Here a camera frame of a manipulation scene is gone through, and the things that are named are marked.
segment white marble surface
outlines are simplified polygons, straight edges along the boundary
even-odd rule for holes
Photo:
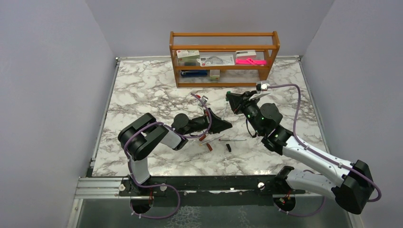
[[[315,112],[306,89],[298,61],[277,59],[269,75],[272,85],[295,83],[301,87],[302,103],[297,122],[297,133],[313,146],[325,150]],[[125,176],[128,174],[127,159],[117,140],[119,132],[144,113],[150,112],[171,125],[175,115],[185,113],[190,118],[200,116],[195,99],[190,92],[205,95],[207,103],[217,116],[222,116],[227,91],[243,93],[253,88],[176,88],[170,61],[122,61],[117,74],[111,103],[107,112],[93,176]],[[281,124],[292,130],[297,106],[297,91],[294,88],[279,88],[262,98],[264,103],[275,103],[284,115]],[[235,116],[230,108],[226,117],[233,128],[222,132],[226,137],[245,138],[247,141],[230,142],[229,152],[224,142],[213,141],[210,152],[207,146],[190,139],[185,147],[174,151],[159,144],[149,155],[152,175],[253,175],[275,174],[284,165],[301,169],[305,165],[291,158],[267,150],[252,139],[246,129],[245,117]]]

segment small package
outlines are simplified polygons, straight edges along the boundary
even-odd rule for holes
[[[202,56],[197,60],[201,67],[233,66],[234,55]]]
[[[255,50],[244,50],[244,51],[236,51],[235,52],[236,59],[254,59],[256,58],[256,51]]]
[[[210,80],[219,80],[220,70],[210,70]]]
[[[178,63],[197,62],[197,59],[200,58],[200,53],[198,50],[177,50],[176,56],[178,57]]]

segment lavender wall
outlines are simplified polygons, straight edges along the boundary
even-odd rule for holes
[[[286,56],[304,54],[333,0],[86,0],[86,2],[111,49],[119,57],[169,55],[170,31],[274,30],[278,31],[281,42],[278,54]],[[191,44],[200,44],[201,41],[196,40]]]
[[[0,0],[0,227],[65,227],[115,56],[83,0]]]
[[[335,0],[302,58],[331,152],[367,162],[382,189],[362,213],[369,228],[403,223],[402,9],[401,0]]]

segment marker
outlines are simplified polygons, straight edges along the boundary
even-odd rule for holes
[[[246,139],[219,139],[219,141],[246,141]]]

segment silver frame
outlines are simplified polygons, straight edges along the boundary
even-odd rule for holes
[[[277,57],[277,58],[281,58],[283,60],[287,60],[287,59],[297,59],[298,60],[299,66],[301,68],[302,76],[303,76],[305,84],[307,86],[307,90],[308,90],[309,96],[312,101],[315,115],[317,117],[317,123],[319,125],[319,129],[322,134],[322,138],[323,138],[326,150],[328,153],[330,153],[330,150],[327,146],[326,139],[325,139],[322,118],[321,118],[320,112],[315,104],[314,97],[309,88],[309,84],[308,84],[308,81],[307,81],[307,78],[305,76],[305,72],[304,72],[304,69],[302,66],[302,62],[301,62],[302,56],[284,56],[284,57]],[[113,88],[115,86],[115,81],[116,81],[117,73],[119,70],[120,62],[125,61],[125,60],[134,60],[134,61],[136,61],[136,60],[150,60],[150,61],[165,60],[166,61],[166,60],[170,60],[170,59],[171,58],[169,56],[117,57],[116,58],[117,62],[116,62],[115,73],[113,75],[113,82],[110,87],[108,100],[105,105],[103,118],[102,118],[102,121],[100,124],[97,138],[96,138],[96,143],[95,143],[95,147],[94,147],[94,151],[93,151],[93,155],[92,155],[92,159],[91,159],[91,165],[90,165],[91,168],[93,168],[94,164],[95,164],[95,159],[96,159],[96,155],[97,155],[98,148],[99,148],[99,143],[100,143],[101,136],[102,136],[102,131],[103,131],[103,128],[105,125],[106,113],[107,113],[107,110],[109,108],[109,104],[111,101]],[[121,196],[119,196],[118,188],[119,188],[121,181],[124,179],[127,179],[127,177],[125,177],[125,178],[79,178],[78,182],[77,182],[77,188],[76,188],[76,192],[74,195],[73,206],[72,206],[72,209],[70,212],[70,217],[68,219],[67,227],[68,228],[77,227],[78,220],[79,220],[79,217],[81,214],[82,204],[85,199],[117,199],[118,200],[118,199],[146,199],[146,198],[148,198],[148,196],[144,196],[144,197],[142,197],[142,196],[138,196],[138,197],[121,197]],[[319,195],[314,194],[314,193],[309,193],[309,192],[304,195],[298,195],[298,197],[304,197],[304,196],[319,196]],[[364,224],[359,215],[354,215],[351,213],[348,213],[348,215],[349,215],[351,224],[354,228],[364,228]]]
[[[93,160],[95,161],[96,154],[98,153],[99,142],[101,141],[102,131],[103,131],[103,129],[104,129],[105,120],[106,120],[106,113],[108,112],[109,104],[111,103],[113,88],[114,88],[114,86],[115,86],[116,76],[117,76],[117,72],[119,71],[119,66],[120,66],[120,60],[119,60],[119,58],[116,58],[116,67],[115,67],[115,72],[114,72],[114,74],[113,74],[113,81],[112,81],[111,87],[109,88],[108,99],[107,99],[107,101],[106,101],[105,109],[104,109],[103,116],[102,116],[102,120],[101,120],[101,125],[100,125],[100,127],[99,127],[98,135],[97,135],[97,137],[96,137],[96,142],[95,142],[94,150],[93,150],[93,152],[92,152],[91,162],[92,162]]]

